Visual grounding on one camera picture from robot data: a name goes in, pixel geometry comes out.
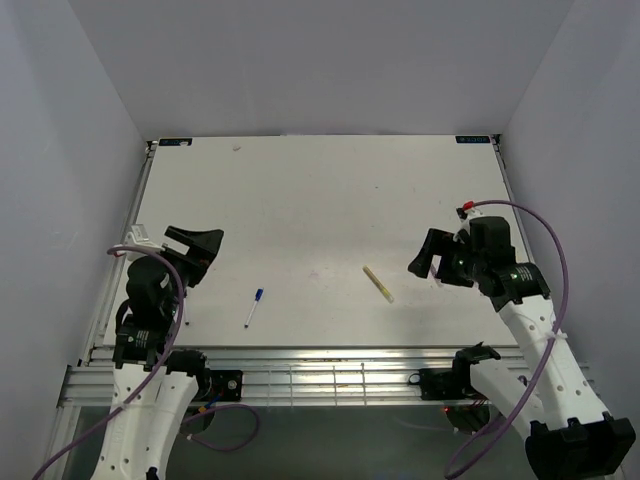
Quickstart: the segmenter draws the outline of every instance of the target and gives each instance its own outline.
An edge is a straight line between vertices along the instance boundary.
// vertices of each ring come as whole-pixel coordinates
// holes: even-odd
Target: cable
[[[131,403],[140,394],[140,392],[142,392],[142,390],[144,390],[144,388],[149,384],[149,382],[153,379],[153,377],[156,376],[158,371],[164,366],[165,361],[167,360],[167,358],[171,354],[171,348],[173,347],[173,344],[174,344],[174,342],[176,340],[176,337],[178,336],[178,330],[180,330],[180,325],[182,323],[182,315],[184,313],[184,287],[182,286],[182,279],[180,278],[180,275],[178,274],[177,270],[173,267],[173,265],[171,265],[171,263],[169,263],[169,261],[167,259],[165,259],[164,257],[161,257],[156,252],[147,250],[146,248],[135,247],[135,246],[125,246],[125,245],[116,245],[114,247],[111,247],[109,250],[107,250],[107,254],[109,254],[109,255],[114,255],[114,254],[116,254],[118,252],[136,252],[136,253],[142,253],[144,255],[148,255],[150,257],[155,258],[156,260],[161,262],[165,267],[167,267],[167,270],[169,270],[169,273],[171,273],[171,275],[173,275],[173,278],[175,279],[176,285],[178,287],[178,306],[179,306],[179,308],[178,308],[178,313],[176,314],[175,326],[173,328],[173,331],[169,335],[169,339],[167,340],[167,343],[166,343],[166,346],[165,346],[163,354],[158,359],[158,362],[153,366],[153,369],[151,370],[151,372],[149,372],[149,375],[147,375],[147,378],[145,378],[142,381],[142,383],[140,383],[140,385],[138,385],[138,387],[135,388],[133,390],[133,392],[131,392],[131,395],[129,395],[127,398],[125,398],[124,401],[122,402],[123,405],[128,405],[129,403]],[[73,442],[71,442],[69,445],[64,447],[58,453],[53,455],[49,460],[47,460],[38,469],[38,471],[33,476],[32,480],[38,480],[42,476],[42,474],[51,465],[53,465],[60,457],[62,457],[64,454],[70,452],[74,448],[76,448],[78,445],[80,445],[82,442],[84,442],[87,438],[89,438],[91,435],[96,433],[98,430],[100,430],[102,427],[104,427],[107,423],[109,423],[111,420],[113,420],[122,411],[123,411],[123,407],[114,408],[113,411],[111,413],[109,413],[109,415],[104,417],[102,420],[100,420],[98,423],[96,423],[93,427],[91,427],[89,430],[84,432],[77,439],[75,439]]]
[[[235,410],[235,409],[239,409],[239,410],[246,410],[248,412],[251,413],[251,415],[253,415],[253,418],[255,419],[256,423],[253,427],[253,431],[251,432],[251,434],[242,442],[240,442],[237,445],[233,445],[231,447],[218,447],[216,445],[213,445],[205,440],[202,440],[198,437],[195,437],[194,435],[186,435],[187,440],[192,441],[192,442],[196,442],[199,443],[202,446],[205,446],[207,448],[210,448],[211,450],[215,450],[216,452],[235,452],[236,450],[240,450],[241,448],[246,447],[247,445],[249,445],[249,443],[251,443],[251,441],[256,438],[256,436],[258,435],[258,432],[260,431],[260,415],[258,414],[258,411],[253,408],[250,407],[249,405],[243,405],[243,404],[238,404],[238,403],[232,403],[229,405],[221,405],[219,407],[213,407],[210,408],[209,410],[202,412],[202,413],[198,413],[192,417],[189,418],[185,418],[184,421],[182,422],[182,425],[185,425],[187,423],[191,423],[194,422],[196,420],[198,420],[199,418],[202,417],[206,417],[207,415],[211,415],[212,413],[215,412],[220,412],[222,410]]]
[[[560,330],[560,327],[562,325],[562,322],[563,322],[563,320],[565,318],[565,315],[567,313],[567,304],[569,302],[569,270],[567,268],[567,259],[566,259],[566,256],[564,254],[564,249],[562,248],[562,245],[560,244],[560,239],[558,238],[558,235],[556,235],[556,232],[553,230],[551,225],[544,218],[542,218],[539,214],[537,214],[533,210],[530,210],[529,208],[523,207],[521,205],[518,205],[516,203],[510,202],[508,200],[483,200],[481,202],[475,202],[475,203],[474,202],[468,202],[468,203],[466,203],[464,205],[463,208],[465,210],[468,210],[469,208],[472,208],[474,206],[480,207],[482,205],[508,205],[510,207],[522,210],[522,211],[528,213],[529,215],[533,216],[540,223],[542,223],[542,225],[544,225],[544,227],[547,229],[547,231],[551,235],[551,238],[553,239],[553,243],[555,244],[556,249],[558,251],[558,256],[560,257],[560,266],[562,268],[562,301],[560,302],[560,309],[558,310],[558,316],[557,316],[556,321],[553,324],[553,328],[552,328],[552,331],[553,331],[554,334],[558,333],[558,331]],[[547,361],[549,360],[549,357],[551,356],[551,350],[553,349],[553,345],[555,344],[555,341],[556,341],[555,337],[552,337],[547,341],[547,346],[545,347],[545,350],[542,353],[542,357],[540,358],[540,363],[538,363],[538,366],[536,367],[535,371],[533,372],[533,375],[531,376],[531,379],[528,382],[527,388],[525,389],[524,393],[522,394],[522,398],[520,398],[520,400],[518,401],[516,406],[513,408],[513,411],[509,414],[509,416],[506,418],[504,423],[500,427],[496,427],[497,423],[502,418],[500,416],[496,417],[494,420],[492,420],[487,425],[482,427],[478,431],[477,434],[475,434],[474,436],[469,438],[467,441],[465,441],[462,444],[462,446],[453,454],[453,457],[451,457],[451,460],[449,460],[449,462],[447,463],[447,465],[445,466],[445,469],[444,469],[444,477],[447,480],[453,480],[454,478],[458,478],[460,475],[462,475],[467,470],[469,470],[471,467],[473,467],[476,463],[478,463],[478,461],[482,457],[484,457],[489,452],[489,450],[491,450],[494,447],[494,445],[498,442],[498,440],[500,440],[500,438],[502,438],[502,436],[507,432],[507,430],[509,430],[509,428],[511,427],[511,424],[516,419],[516,417],[520,414],[520,412],[522,411],[522,409],[526,405],[527,401],[529,400],[529,397],[531,397],[531,394],[533,393],[533,390],[536,388],[536,385],[538,384],[538,380],[540,379],[540,376],[542,375],[542,371],[544,370],[544,367],[546,366]],[[497,430],[496,430],[495,435],[482,448],[482,450],[480,450],[478,453],[476,453],[462,467],[460,467],[459,469],[457,469],[456,471],[454,471],[452,473],[449,473],[449,470],[452,468],[453,464],[455,463],[457,458],[460,456],[460,454],[469,445],[471,445],[475,441],[476,438],[479,438],[479,437],[482,436],[482,435],[480,435],[481,432],[484,435],[488,431],[493,431],[496,428],[497,428]]]

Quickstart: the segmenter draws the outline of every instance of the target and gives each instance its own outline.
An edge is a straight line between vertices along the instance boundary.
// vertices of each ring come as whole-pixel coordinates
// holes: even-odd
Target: black clamp
[[[421,368],[409,377],[409,385],[420,387],[422,400],[464,400],[473,398],[478,392],[471,386],[471,365],[483,360],[500,360],[500,354],[492,347],[480,342],[456,353],[451,370],[445,372],[432,368]]]

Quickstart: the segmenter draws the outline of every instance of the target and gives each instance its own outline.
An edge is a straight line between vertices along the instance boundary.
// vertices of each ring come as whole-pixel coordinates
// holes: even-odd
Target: yellow marker
[[[373,274],[371,269],[365,265],[364,267],[362,267],[362,271],[367,275],[367,277],[369,277],[369,280],[371,280],[373,284],[378,287],[378,290],[380,290],[380,293],[384,296],[384,298],[387,299],[387,302],[393,303],[393,295],[391,295],[391,293],[389,293],[389,290],[387,290],[387,288],[382,285],[382,282],[378,280],[378,277]]]

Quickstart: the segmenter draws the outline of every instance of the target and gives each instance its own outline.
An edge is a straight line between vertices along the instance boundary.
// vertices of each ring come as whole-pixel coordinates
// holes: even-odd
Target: white tabletop
[[[158,147],[136,223],[225,231],[189,292],[177,345],[515,345],[488,299],[407,272],[427,230],[456,231],[466,200],[507,199],[493,147],[453,136],[195,138]],[[526,259],[513,212],[506,217]],[[393,304],[362,272],[368,265]],[[114,305],[125,298],[126,268]],[[243,327],[264,288],[251,326]],[[112,309],[105,344],[115,342]]]

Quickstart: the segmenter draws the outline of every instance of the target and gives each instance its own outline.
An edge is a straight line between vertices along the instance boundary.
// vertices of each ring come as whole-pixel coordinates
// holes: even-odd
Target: gray wall
[[[499,133],[572,0],[71,0],[161,135]]]
[[[639,52],[637,1],[577,1],[504,133],[516,198],[557,228],[567,250],[572,344],[593,365],[612,414],[637,429]],[[554,248],[528,227],[558,291]],[[627,473],[640,478],[637,447]]]
[[[0,1],[0,477],[42,462],[144,144],[66,0]]]

